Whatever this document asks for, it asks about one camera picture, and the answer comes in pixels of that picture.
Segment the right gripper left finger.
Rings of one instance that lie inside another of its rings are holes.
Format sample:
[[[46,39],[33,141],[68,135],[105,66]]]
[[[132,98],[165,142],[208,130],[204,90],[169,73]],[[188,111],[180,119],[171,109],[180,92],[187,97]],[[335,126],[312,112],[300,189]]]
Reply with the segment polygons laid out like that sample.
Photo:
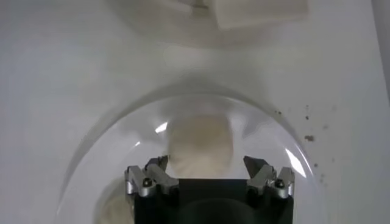
[[[152,197],[158,190],[169,195],[179,188],[179,180],[166,173],[168,156],[152,158],[141,169],[128,166],[124,171],[126,194],[129,196]]]

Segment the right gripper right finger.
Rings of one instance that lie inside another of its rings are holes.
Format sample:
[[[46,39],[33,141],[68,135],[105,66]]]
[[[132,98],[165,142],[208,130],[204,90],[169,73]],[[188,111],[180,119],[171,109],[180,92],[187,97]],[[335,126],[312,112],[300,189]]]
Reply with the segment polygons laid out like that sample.
[[[265,160],[244,156],[244,165],[250,179],[247,180],[247,187],[253,189],[258,195],[263,195],[266,190],[277,198],[288,198],[294,196],[295,173],[289,167],[282,167],[279,173]]]

